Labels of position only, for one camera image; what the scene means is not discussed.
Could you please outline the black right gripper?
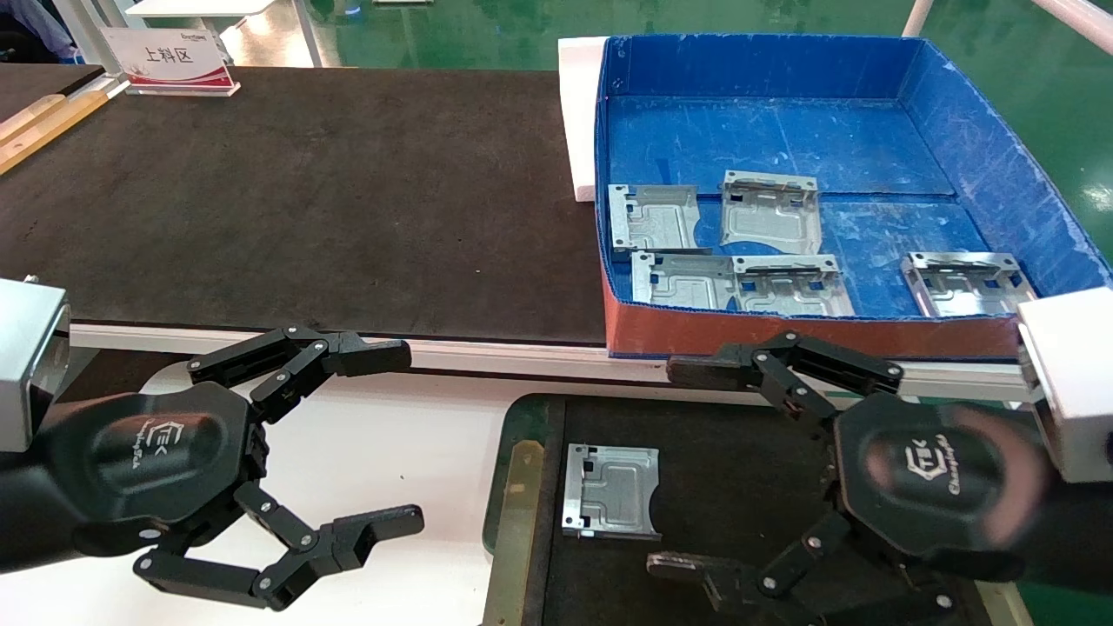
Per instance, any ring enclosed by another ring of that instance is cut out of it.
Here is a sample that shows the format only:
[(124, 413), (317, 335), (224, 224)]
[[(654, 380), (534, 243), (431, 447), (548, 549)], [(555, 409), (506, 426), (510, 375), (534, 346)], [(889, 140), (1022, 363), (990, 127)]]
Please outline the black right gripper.
[[(691, 389), (756, 391), (816, 436), (834, 436), (845, 511), (824, 515), (771, 563), (648, 555), (652, 577), (699, 585), (716, 613), (764, 625), (939, 625), (957, 600), (925, 566), (1002, 581), (1033, 563), (1026, 542), (1050, 460), (1028, 417), (969, 402), (906, 402), (892, 397), (902, 366), (795, 331), (728, 343), (712, 356), (671, 356), (668, 378)], [(865, 399), (838, 415), (811, 379)], [(807, 609), (795, 587), (845, 546), (902, 575), (906, 591), (833, 613)]]

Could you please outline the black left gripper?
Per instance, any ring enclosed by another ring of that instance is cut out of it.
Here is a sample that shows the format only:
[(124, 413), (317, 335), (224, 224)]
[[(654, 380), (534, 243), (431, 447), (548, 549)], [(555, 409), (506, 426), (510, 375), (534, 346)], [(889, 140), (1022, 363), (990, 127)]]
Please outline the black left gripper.
[[(278, 423), (331, 376), (410, 366), (403, 340), (283, 326), (193, 358), (186, 390), (61, 404), (48, 422), (48, 475), (73, 515), (76, 551), (116, 557), (160, 539), (134, 565), (156, 590), (288, 609), (314, 583), (364, 567), (377, 544), (422, 532), (424, 516), (405, 503), (311, 528), (250, 482), (266, 472), (259, 423)], [(230, 390), (256, 379), (250, 404)], [(243, 516), (283, 545), (277, 563), (256, 569), (188, 555)]]

